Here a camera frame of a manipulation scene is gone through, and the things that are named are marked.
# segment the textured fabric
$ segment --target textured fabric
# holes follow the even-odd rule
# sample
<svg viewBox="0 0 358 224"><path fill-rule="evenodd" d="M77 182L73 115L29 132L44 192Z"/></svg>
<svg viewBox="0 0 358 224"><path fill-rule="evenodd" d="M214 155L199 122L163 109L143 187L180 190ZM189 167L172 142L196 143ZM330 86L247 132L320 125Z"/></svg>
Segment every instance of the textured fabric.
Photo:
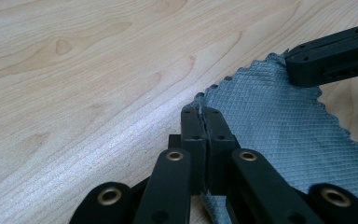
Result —
<svg viewBox="0 0 358 224"><path fill-rule="evenodd" d="M192 103L220 110L241 147L262 153L293 187L330 183L358 197L358 143L317 101L319 88L288 82L284 58L240 68ZM214 223L230 223L224 197L202 197Z"/></svg>

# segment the tabletop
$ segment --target tabletop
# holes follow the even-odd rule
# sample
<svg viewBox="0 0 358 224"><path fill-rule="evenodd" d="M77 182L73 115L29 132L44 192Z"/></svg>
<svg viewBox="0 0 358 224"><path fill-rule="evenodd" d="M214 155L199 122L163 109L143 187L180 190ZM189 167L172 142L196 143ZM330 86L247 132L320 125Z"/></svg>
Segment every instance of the tabletop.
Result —
<svg viewBox="0 0 358 224"><path fill-rule="evenodd" d="M134 186L197 92L354 26L358 0L0 1L0 223L67 223L94 187ZM358 141L358 77L321 89Z"/></svg>

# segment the wooden table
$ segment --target wooden table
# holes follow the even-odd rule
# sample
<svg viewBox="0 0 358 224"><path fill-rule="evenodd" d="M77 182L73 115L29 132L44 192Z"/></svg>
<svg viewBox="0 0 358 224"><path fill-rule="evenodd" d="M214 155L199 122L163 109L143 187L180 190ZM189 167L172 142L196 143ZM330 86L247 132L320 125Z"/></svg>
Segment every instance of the wooden table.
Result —
<svg viewBox="0 0 358 224"><path fill-rule="evenodd" d="M0 1L0 223L66 223L99 184L133 186L197 92L357 25L358 0ZM358 141L358 78L322 89Z"/></svg>

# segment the light wood surface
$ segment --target light wood surface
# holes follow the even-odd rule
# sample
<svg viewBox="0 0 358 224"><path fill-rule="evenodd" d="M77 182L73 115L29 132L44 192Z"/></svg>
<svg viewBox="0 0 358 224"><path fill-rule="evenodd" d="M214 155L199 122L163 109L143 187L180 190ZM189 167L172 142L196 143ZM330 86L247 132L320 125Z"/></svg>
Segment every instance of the light wood surface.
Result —
<svg viewBox="0 0 358 224"><path fill-rule="evenodd" d="M357 25L358 0L0 1L0 223L66 223L103 182L135 185L197 92ZM358 78L322 89L358 141Z"/></svg>

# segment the microfiber cloth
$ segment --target microfiber cloth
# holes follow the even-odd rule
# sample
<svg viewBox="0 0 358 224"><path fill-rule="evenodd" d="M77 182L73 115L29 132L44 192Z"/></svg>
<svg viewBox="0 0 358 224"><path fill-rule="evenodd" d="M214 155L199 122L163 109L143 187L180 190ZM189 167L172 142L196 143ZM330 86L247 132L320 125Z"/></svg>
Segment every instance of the microfiber cloth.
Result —
<svg viewBox="0 0 358 224"><path fill-rule="evenodd" d="M358 142L318 102L318 87L291 85L284 54L226 77L191 105L220 110L242 148L262 153L292 187L330 183L358 197ZM201 196L213 223L230 223L226 197Z"/></svg>

